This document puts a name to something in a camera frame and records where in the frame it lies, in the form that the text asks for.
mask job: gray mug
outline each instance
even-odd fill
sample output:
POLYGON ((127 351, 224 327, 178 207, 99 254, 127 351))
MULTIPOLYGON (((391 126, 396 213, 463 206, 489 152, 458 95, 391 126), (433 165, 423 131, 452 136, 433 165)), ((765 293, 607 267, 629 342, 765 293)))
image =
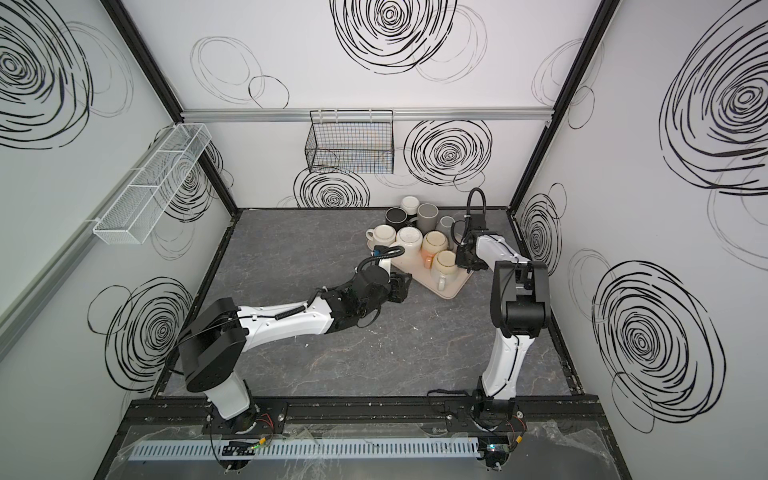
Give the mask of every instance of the gray mug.
POLYGON ((416 211, 416 226, 423 234, 433 231, 437 227, 437 216, 440 211, 435 205, 421 204, 416 211))
POLYGON ((437 231, 443 233, 448 237, 448 250, 453 250, 456 247, 456 242, 451 238, 451 225, 456 222, 453 217, 445 216, 437 223, 437 231))

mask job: mug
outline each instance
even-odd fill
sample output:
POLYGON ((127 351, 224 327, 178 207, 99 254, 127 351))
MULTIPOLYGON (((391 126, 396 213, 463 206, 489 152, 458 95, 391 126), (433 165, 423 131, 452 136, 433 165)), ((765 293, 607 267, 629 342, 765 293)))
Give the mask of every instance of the mug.
POLYGON ((439 210, 432 204, 421 204, 416 210, 416 226, 423 234, 431 232, 437 227, 437 214, 439 210))
POLYGON ((422 260, 424 260, 424 268, 432 268, 432 259, 435 255, 447 249, 448 237, 437 231, 427 233, 422 241, 422 260))
POLYGON ((394 228, 396 231, 400 231, 401 228, 408 225, 408 214, 400 207, 392 207, 386 211, 384 219, 387 225, 394 228))
POLYGON ((422 233, 418 228, 403 227, 397 233, 395 243, 390 245, 391 247, 401 247, 406 249, 406 252, 402 255, 405 259, 419 258, 419 251, 422 249, 422 233))
POLYGON ((411 219, 416 216, 416 211, 419 209, 419 199, 416 197, 403 197, 400 201, 400 208, 406 211, 408 218, 411 219))
POLYGON ((456 254, 451 250, 443 250, 435 255, 435 261, 432 262, 432 268, 429 271, 432 281, 435 282, 437 290, 445 290, 445 286, 456 280, 458 276, 458 267, 456 266, 456 254))
POLYGON ((445 238, 448 239, 447 250, 453 250, 453 248, 456 246, 456 242, 451 238, 451 225, 453 225, 454 222, 456 222, 456 220, 453 220, 453 217, 448 217, 446 215, 437 223, 436 230, 445 235, 445 238))
POLYGON ((369 228, 366 230, 366 238, 368 239, 368 249, 372 250, 376 245, 383 245, 389 247, 395 243, 395 229, 389 225, 379 225, 376 228, 369 228))

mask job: white wall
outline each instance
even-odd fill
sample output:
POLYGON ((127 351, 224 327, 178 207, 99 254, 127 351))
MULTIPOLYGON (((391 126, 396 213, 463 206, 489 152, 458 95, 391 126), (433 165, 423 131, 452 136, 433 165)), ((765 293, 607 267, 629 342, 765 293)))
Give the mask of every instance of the white wall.
MULTIPOLYGON (((404 5, 398 2, 371 2, 384 10, 376 15, 363 9, 368 15, 357 23, 343 7, 355 2, 340 0, 125 3, 186 109, 367 109, 552 105, 599 2, 419 0, 411 2, 411 15, 397 9, 404 5), (373 47, 362 51, 363 45, 373 47)), ((591 98, 582 106, 591 106, 591 98)), ((455 206, 480 185, 490 204, 506 205, 542 122, 475 123, 423 124, 443 133, 420 160, 406 141, 415 123, 397 122, 394 171, 374 175, 345 167, 321 175, 329 198, 350 185, 356 192, 355 201, 342 194, 342 200, 321 204, 290 198, 307 168, 309 122, 211 128, 227 139, 220 148, 240 207, 384 207, 406 194, 455 206), (478 139, 482 130, 490 134, 478 139), (488 156, 465 147, 472 142, 486 146, 488 156), (424 170, 458 174, 458 180, 435 185, 424 170)))
POLYGON ((561 128, 518 212, 636 480, 768 471, 768 2, 723 24, 750 3, 705 35, 734 2, 626 0, 592 119, 561 128))
POLYGON ((449 164, 452 161, 444 162, 446 167, 439 170, 442 174, 433 174, 424 168, 428 163, 423 159, 439 155, 432 153, 436 152, 432 148, 435 143, 419 142, 413 147, 414 143, 406 143, 406 138, 414 130, 416 122, 396 122, 394 174, 346 172, 324 182, 312 194, 302 193, 301 187, 307 184, 304 141, 310 123, 208 124, 208 128, 227 159, 227 169, 234 179, 232 193, 239 207, 332 207, 334 205, 330 200, 320 201, 323 192, 345 190, 348 185, 359 195, 342 195, 338 206, 391 206, 399 204, 405 195, 417 195, 422 202, 439 206, 458 206, 466 204, 466 192, 480 186, 488 198, 488 205, 501 206, 509 203, 514 193, 511 185, 516 185, 522 176, 543 123, 435 122, 436 129, 445 132, 436 136, 445 140, 443 145, 455 147, 462 159, 456 160, 451 167, 449 164), (486 149, 487 155, 482 152, 483 149, 486 149), (419 177, 411 173, 409 164, 419 177), (474 170, 481 164, 482 168, 474 170), (458 175, 460 180, 454 183, 452 175, 458 175), (432 183, 420 181, 419 178, 432 183))
MULTIPOLYGON (((88 78, 71 69, 90 72, 94 94, 92 104, 78 104, 74 95, 82 94, 79 87, 65 89, 59 103, 65 104, 67 117, 57 118, 49 104, 9 86, 11 77, 23 77, 23 62, 9 60, 12 54, 3 44, 0 308, 48 262, 169 122, 100 2, 26 2, 26 16, 9 13, 12 3, 0 2, 0 36, 26 31, 30 24, 25 18, 40 22, 40 15, 32 14, 39 8, 48 20, 37 24, 38 32, 52 38, 48 45, 71 44, 69 54, 80 48, 84 54, 71 56, 79 58, 74 66, 59 68, 70 71, 69 82, 88 78), (71 37, 65 22, 74 32, 71 37), (100 43, 92 43, 94 37, 100 43), (104 51, 115 56, 107 60, 104 51), (24 101, 9 100, 9 92, 24 101), (8 132, 9 118, 20 114, 44 114, 48 123, 8 132), (61 133, 45 138, 55 131, 61 133)), ((19 38, 29 45, 15 58, 57 55, 46 55, 32 35, 19 38)), ((91 89, 87 80, 82 85, 91 89)), ((230 220, 199 169, 173 205, 146 243, 96 244, 0 362, 0 477, 92 478, 127 403, 148 395, 230 220), (41 441, 47 445, 44 455, 30 448, 41 441)))
POLYGON ((384 11, 376 17, 373 12, 365 15, 365 9, 361 23, 335 22, 333 8, 337 18, 345 18, 343 3, 128 0, 125 5, 185 108, 258 108, 257 101, 265 108, 280 108, 286 89, 288 107, 370 108, 539 105, 531 92, 537 68, 559 45, 584 36, 599 2, 420 0, 411 3, 411 15, 388 10, 398 19, 391 25, 383 20, 384 11), (451 31, 444 35, 449 26, 451 31), (347 32, 342 38, 349 41, 339 40, 337 27, 347 32), (377 36, 365 35, 366 27, 377 36), (198 44, 220 37, 226 37, 226 43, 198 44), (343 47, 352 40, 368 41, 381 54, 351 48, 358 63, 343 47), (409 55, 407 47, 402 55, 396 53, 409 40, 429 52, 432 46, 438 48, 429 60, 414 65, 424 52, 409 55), (379 66, 392 64, 414 66, 379 66), (474 68, 467 71, 467 65, 474 68), (420 72, 432 78, 455 77, 436 82, 420 72), (258 75, 274 77, 285 88, 266 80, 254 101, 247 83, 258 75))
MULTIPOLYGON (((20 5, 25 3, 37 5, 49 20, 39 21, 38 34, 27 37, 28 52, 8 47, 17 59, 16 68, 3 71, 0 66, 0 311, 88 220, 155 132, 170 123, 98 2, 53 2, 53 8, 40 1, 20 5), (46 46, 44 40, 58 29, 64 32, 61 44, 66 48, 46 46), (21 66, 25 59, 49 55, 50 70, 42 66, 46 63, 21 66), (67 83, 53 81, 58 72, 65 74, 67 83), (24 79, 14 81, 15 76, 24 79), (74 89, 73 82, 78 84, 74 89), (63 101, 58 100, 59 87, 66 92, 63 101), (38 98, 38 88, 52 91, 38 98), (20 126, 17 115, 41 115, 32 122, 40 125, 20 126)), ((2 5, 10 29, 20 35, 28 32, 24 20, 34 15, 13 14, 18 9, 12 2, 2 5)))

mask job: black metal frame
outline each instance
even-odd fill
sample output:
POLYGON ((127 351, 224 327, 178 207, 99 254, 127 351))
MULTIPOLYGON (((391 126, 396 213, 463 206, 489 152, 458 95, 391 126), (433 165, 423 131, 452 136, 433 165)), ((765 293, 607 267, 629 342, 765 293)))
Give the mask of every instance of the black metal frame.
MULTIPOLYGON (((216 249, 216 253, 214 254, 214 259, 211 260, 210 265, 208 266, 208 271, 203 277, 203 282, 200 284, 200 288, 197 290, 197 295, 192 302, 190 311, 187 313, 187 318, 184 319, 184 324, 181 326, 179 331, 187 328, 187 326, 192 323, 195 318, 197 318, 197 314, 200 313, 200 309, 203 307, 205 297, 208 295, 208 289, 210 289, 210 285, 214 281, 216 272, 219 270, 219 265, 221 265, 221 260, 224 258, 224 254, 227 252, 227 247, 230 244, 230 240, 232 239, 232 234, 235 231, 237 222, 240 221, 242 216, 243 209, 241 208, 235 213, 234 217, 232 217, 230 226, 224 231, 224 236, 221 237, 219 247, 216 249)), ((163 367, 163 371, 158 377, 157 383, 152 390, 151 398, 155 398, 156 396, 161 396, 163 394, 163 390, 165 390, 165 386, 168 384, 168 380, 170 380, 171 371, 169 369, 172 369, 174 365, 176 365, 177 360, 179 360, 179 351, 178 349, 173 349, 166 358, 165 366, 163 367)))
MULTIPOLYGON (((178 122, 181 117, 182 107, 176 99, 170 85, 165 80, 157 63, 142 39, 136 25, 133 23, 121 0, 101 0, 113 23, 133 53, 142 71, 147 76, 150 84, 165 106, 171 118, 178 122)), ((514 219, 515 211, 521 205, 523 197, 531 185, 536 171, 543 161, 554 134, 560 126, 568 111, 568 105, 578 89, 578 84, 586 72, 586 69, 597 49, 600 40, 605 33, 608 23, 614 14, 620 0, 602 0, 592 20, 585 39, 581 45, 574 64, 568 73, 564 87, 554 105, 554 115, 551 123, 545 127, 538 143, 528 162, 523 177, 518 184, 511 203, 506 207, 509 222, 515 232, 516 240, 521 248, 521 253, 528 256, 528 248, 522 238, 521 230, 514 219)), ((220 265, 227 245, 232 237, 237 221, 243 212, 238 209, 229 190, 224 185, 216 168, 207 154, 200 160, 200 165, 209 181, 221 198, 224 206, 233 217, 232 222, 225 232, 216 255, 200 285, 197 297, 190 309, 184 325, 187 325, 200 311, 203 301, 213 281, 214 275, 220 265)), ((554 316, 549 326, 555 349, 561 358, 561 365, 568 381, 572 396, 556 397, 518 397, 517 407, 525 412, 525 419, 536 422, 545 419, 593 419, 601 427, 607 446, 614 456, 616 466, 622 478, 630 478, 624 458, 616 444, 615 437, 608 425, 605 414, 596 396, 585 395, 578 379, 568 349, 563 341, 560 329, 554 316)), ((178 352, 172 352, 167 365, 173 365, 178 357, 178 352)), ((95 478, 105 478, 112 460, 122 446, 128 429, 134 425, 203 425, 210 411, 210 403, 205 398, 199 397, 163 397, 162 390, 170 378, 170 371, 166 368, 161 373, 151 399, 134 400, 126 412, 115 437, 113 438, 107 453, 98 469, 95 478)), ((269 409, 279 409, 285 417, 285 421, 292 423, 360 423, 360 422, 424 422, 444 432, 470 432, 475 436, 492 438, 488 432, 483 432, 474 427, 470 422, 463 422, 459 415, 445 413, 454 409, 468 409, 475 399, 471 397, 290 397, 290 398, 258 398, 254 401, 265 405, 269 409)), ((278 421, 276 429, 282 431, 284 422, 278 421)))
MULTIPOLYGON (((509 225, 512 227, 512 232, 515 234, 515 240, 520 247, 520 254, 523 257, 531 258, 531 252, 528 249, 525 238, 522 236, 522 229, 520 228, 518 219, 514 218, 509 210, 507 210, 507 219, 509 220, 509 225)), ((565 339, 563 338, 563 333, 560 331, 560 326, 558 325, 558 320, 554 316, 554 312, 552 312, 548 330, 552 338, 552 343, 554 344, 554 350, 558 353, 558 356, 560 356, 560 367, 563 369, 563 375, 565 375, 565 381, 568 383, 568 389, 571 390, 572 395, 583 395, 584 387, 581 385, 581 380, 576 373, 576 367, 574 366, 571 354, 565 346, 565 339)))
MULTIPOLYGON (((121 0, 101 0, 101 4, 112 19, 114 26, 120 32, 125 44, 131 50, 134 58, 136 58, 136 62, 139 64, 139 67, 141 67, 144 75, 147 76, 147 80, 149 80, 157 97, 170 115, 170 119, 174 123, 183 122, 184 119, 181 117, 181 112, 183 111, 181 104, 176 99, 174 92, 170 89, 170 85, 165 80, 160 67, 157 66, 157 62, 152 58, 152 54, 150 53, 147 44, 144 43, 144 39, 141 37, 138 28, 136 28, 136 24, 134 24, 131 15, 125 9, 123 2, 121 0)), ((214 190, 224 204, 224 207, 226 207, 227 211, 230 213, 230 216, 234 217, 237 215, 237 205, 235 204, 235 200, 232 198, 232 194, 229 189, 227 189, 227 185, 224 184, 219 172, 216 170, 216 167, 210 160, 210 156, 206 151, 203 151, 203 154, 200 156, 197 163, 205 173, 205 176, 208 177, 210 184, 213 185, 214 190)))
MULTIPOLYGON (((352 424, 352 423, 421 423, 429 434, 469 435, 493 442, 494 433, 477 428, 474 422, 463 422, 460 416, 446 415, 449 411, 469 409, 476 404, 471 397, 263 397, 253 401, 270 412, 276 433, 285 423, 290 424, 352 424), (277 421, 279 415, 283 421, 277 421)), ((621 478, 630 479, 624 457, 608 425, 597 396, 521 396, 516 407, 525 412, 526 422, 548 420, 592 420, 601 430, 606 446, 613 456, 621 478)), ((97 470, 96 480, 106 478, 109 468, 122 448, 129 429, 137 425, 206 425, 210 403, 200 397, 134 400, 128 407, 118 430, 97 470)), ((495 432, 511 431, 500 425, 495 432)), ((222 435, 224 439, 237 435, 222 435)))
POLYGON ((554 135, 560 127, 560 123, 568 112, 568 107, 571 105, 576 90, 579 88, 581 78, 584 77, 584 73, 586 73, 590 62, 592 61, 592 57, 598 49, 598 45, 603 38, 605 30, 608 28, 608 24, 611 23, 611 19, 613 18, 619 3, 621 3, 621 0, 602 0, 602 2, 600 2, 598 10, 594 14, 592 23, 589 25, 587 34, 584 37, 584 41, 581 43, 574 64, 571 66, 571 70, 565 78, 558 99, 554 103, 554 113, 552 115, 551 123, 544 127, 544 130, 541 132, 541 136, 536 143, 531 159, 525 167, 520 183, 518 183, 517 190, 515 190, 515 195, 509 203, 509 211, 512 215, 515 215, 517 209, 522 204, 525 193, 531 186, 539 165, 541 165, 541 162, 547 155, 549 145, 552 143, 554 135))

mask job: black mug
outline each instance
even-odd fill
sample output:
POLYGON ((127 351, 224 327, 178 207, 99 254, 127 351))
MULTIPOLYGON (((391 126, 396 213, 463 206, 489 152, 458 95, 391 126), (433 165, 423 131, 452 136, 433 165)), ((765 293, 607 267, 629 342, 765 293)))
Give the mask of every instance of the black mug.
POLYGON ((395 231, 399 232, 401 228, 410 225, 408 222, 408 214, 400 207, 392 207, 386 211, 385 222, 395 231))

